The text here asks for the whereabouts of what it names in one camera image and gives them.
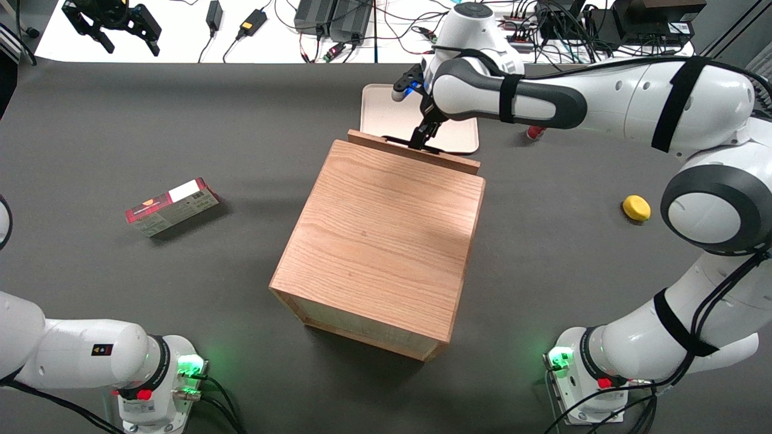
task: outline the cardboard box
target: cardboard box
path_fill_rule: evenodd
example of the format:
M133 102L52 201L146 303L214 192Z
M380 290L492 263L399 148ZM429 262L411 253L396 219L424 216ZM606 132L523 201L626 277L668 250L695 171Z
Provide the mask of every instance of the cardboard box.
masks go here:
M203 178L196 178L126 211L126 222L153 236L220 203Z
M270 283L306 325L427 361L449 343L485 180L479 163L349 131Z

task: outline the wooden box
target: wooden box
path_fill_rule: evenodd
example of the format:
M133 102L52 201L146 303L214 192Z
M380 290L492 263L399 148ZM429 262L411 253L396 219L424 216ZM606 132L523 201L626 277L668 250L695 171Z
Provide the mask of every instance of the wooden box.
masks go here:
M450 342L485 180L479 163L349 131L270 288L306 325L427 361Z

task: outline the white table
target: white table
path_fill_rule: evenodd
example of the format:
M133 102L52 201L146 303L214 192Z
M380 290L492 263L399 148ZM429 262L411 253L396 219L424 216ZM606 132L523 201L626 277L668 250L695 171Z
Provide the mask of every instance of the white table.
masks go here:
M94 42L88 36L78 35L75 29L70 25L65 15L61 12L62 4L65 0L59 0L49 21L48 27L44 32L40 44L36 50L36 55L47 59L59 60L63 62L104 62L104 63L196 63L201 49L209 39L209 31L204 20L209 7L209 0L197 0L193 5L188 5L183 1L173 0L143 0L148 9L161 25L161 37L158 46L161 47L161 54L154 57L145 45L144 41L132 36L126 32L115 30L104 30L108 37L115 44L115 52L107 53L104 48ZM220 0L223 9L221 30L218 32L215 40L210 44L205 52L205 63L220 63L222 55L233 42L239 25L256 8L262 8L269 0ZM437 0L438 2L452 7L455 3L451 0ZM268 21L253 36L243 39L228 55L228 63L303 63L300 57L299 43L302 41L303 47L309 56L313 56L316 51L316 38L311 35L300 36L294 29L289 29L276 17L293 25L295 10L290 5L297 5L299 0L272 0L270 6L265 9L268 15ZM533 11L533 2L529 5L529 11ZM597 5L605 8L606 5L613 3L613 0L588 0L588 4ZM138 3L130 0L130 5ZM377 0L378 8L384 7L388 12L405 18L414 19L423 12L444 12L445 9L430 0ZM493 3L488 4L496 13L497 18L509 15L512 11L512 4ZM374 23L378 21L378 62L379 63L416 63L420 60L420 55L405 52L396 40L382 39L393 38L394 33L386 26L384 21L385 14L382 11L374 11L371 14L371 24L367 30L367 36L374 35ZM421 21L415 25L423 26L427 29L433 29L440 18ZM400 35L413 24L410 21L396 19L388 16L388 23ZM431 48L430 43L416 32L408 31L402 38L402 44L405 48L423 52ZM329 38L322 40L320 44L319 57L327 52L329 48L335 45L335 42ZM351 58L350 63L373 63L374 62L374 39L366 39L364 44L357 48ZM564 63L568 62L568 50L560 41L549 41L553 48L549 48L543 54L523 55L526 63L549 63L552 60L559 63L562 58ZM639 46L628 47L628 50L635 51ZM691 56L694 50L691 44L687 44L680 53L684 56ZM347 53L334 60L339 63ZM582 63L588 63L584 49L580 49L577 54Z

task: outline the gray mat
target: gray mat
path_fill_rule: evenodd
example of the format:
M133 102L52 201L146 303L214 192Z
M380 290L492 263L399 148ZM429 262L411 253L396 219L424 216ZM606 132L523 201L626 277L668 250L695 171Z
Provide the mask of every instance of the gray mat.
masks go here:
M540 354L555 337L627 314L699 255L658 215L635 226L619 211L630 194L658 208L679 164L567 131L525 145L524 127L481 120L473 158L486 198L447 352L422 365L307 329L267 284L331 142L359 124L361 88L403 70L24 69L0 122L0 192L17 222L0 288L48 317L189 337L252 434L542 432L552 417ZM124 221L124 210L197 176L227 207L161 241ZM762 333L749 361L687 377L661 399L652 432L769 431L770 356ZM95 391L57 394L101 412ZM0 432L96 432L36 398L0 400ZM229 428L201 404L188 432Z

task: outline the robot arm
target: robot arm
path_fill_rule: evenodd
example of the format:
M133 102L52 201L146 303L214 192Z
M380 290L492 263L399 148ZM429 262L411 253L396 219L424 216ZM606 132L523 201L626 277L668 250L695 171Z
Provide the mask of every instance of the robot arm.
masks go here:
M0 196L0 249L12 230ZM118 320L52 320L36 304L0 291L0 387L111 387L128 432L182 433L200 398L206 362L181 336L153 336Z
M772 320L772 261L735 282L705 317L701 331L691 335L691 343L678 330L689 334L703 301L749 258L770 247L772 123L750 117L751 82L737 71L703 64L691 77L693 86L678 90L683 105L668 112L687 59L612 60L524 77L518 67L506 69L497 46L479 41L481 34L492 32L503 40L492 29L493 14L480 8L485 6L462 3L449 13L436 54L421 64L420 86L411 83L424 98L419 128L434 122L435 132L444 120L486 117L576 128L667 151L685 165L665 190L662 217L676 235L706 251L680 280L629 315L611 324L573 327L557 339L548 360L568 422L599 423L614 414L621 422L627 390L616 388L630 378L670 377L688 354L695 354L687 349L694 340L712 350L698 354L689 372L729 366L755 353L756 331ZM407 78L395 84L396 93ZM670 124L672 132L666 140L663 124ZM409 144L421 149L431 136L417 129ZM595 396L606 388L614 390Z

